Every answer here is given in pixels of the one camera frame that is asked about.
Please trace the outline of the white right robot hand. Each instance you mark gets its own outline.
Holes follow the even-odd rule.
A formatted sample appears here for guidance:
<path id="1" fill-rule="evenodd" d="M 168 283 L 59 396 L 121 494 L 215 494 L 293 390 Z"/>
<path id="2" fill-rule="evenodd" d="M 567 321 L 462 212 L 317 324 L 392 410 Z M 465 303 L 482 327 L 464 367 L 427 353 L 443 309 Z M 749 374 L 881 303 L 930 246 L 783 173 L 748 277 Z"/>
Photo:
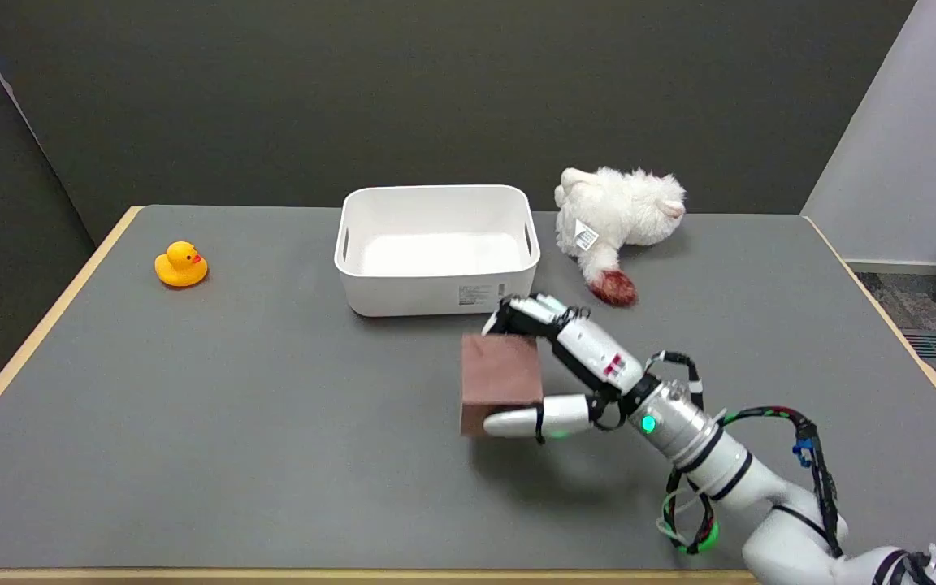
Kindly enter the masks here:
<path id="1" fill-rule="evenodd" d="M 590 318 L 586 307 L 564 305 L 536 293 L 501 299 L 483 336 L 544 338 L 553 355 L 586 385 L 582 395 L 547 396 L 520 409 L 488 415 L 487 436 L 531 437 L 543 444 L 590 428 L 621 428 L 661 382 Z"/>

